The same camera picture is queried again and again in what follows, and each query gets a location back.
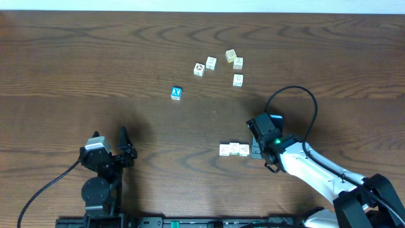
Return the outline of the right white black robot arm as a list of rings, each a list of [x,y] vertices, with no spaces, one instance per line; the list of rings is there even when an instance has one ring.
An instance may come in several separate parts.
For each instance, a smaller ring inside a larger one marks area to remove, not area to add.
[[[262,113],[247,126],[271,172],[301,179],[333,205],[333,212],[311,212],[300,221],[303,227],[404,227],[404,206],[386,177],[351,172],[299,137],[283,135],[281,116]]]

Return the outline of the plain small wooden block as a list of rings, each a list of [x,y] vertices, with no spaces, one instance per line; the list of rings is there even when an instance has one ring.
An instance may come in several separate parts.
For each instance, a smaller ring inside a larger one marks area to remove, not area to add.
[[[229,144],[220,144],[219,155],[220,156],[229,156],[230,155],[230,145]]]

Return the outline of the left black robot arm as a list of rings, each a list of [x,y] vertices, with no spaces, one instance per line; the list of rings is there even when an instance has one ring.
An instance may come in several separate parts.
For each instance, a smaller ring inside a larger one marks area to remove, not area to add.
[[[125,127],[120,130],[119,155],[111,152],[111,146],[97,131],[80,148],[82,166],[95,172],[81,190],[85,202],[85,227],[135,227],[136,221],[122,212],[123,169],[134,166],[137,151],[130,141]]]

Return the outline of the green-edged wooden block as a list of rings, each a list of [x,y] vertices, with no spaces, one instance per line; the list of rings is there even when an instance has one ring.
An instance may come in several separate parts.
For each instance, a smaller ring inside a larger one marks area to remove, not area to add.
[[[237,142],[229,143],[229,150],[231,155],[239,155],[240,153],[240,144]]]
[[[250,147],[248,144],[239,144],[239,156],[249,156]]]

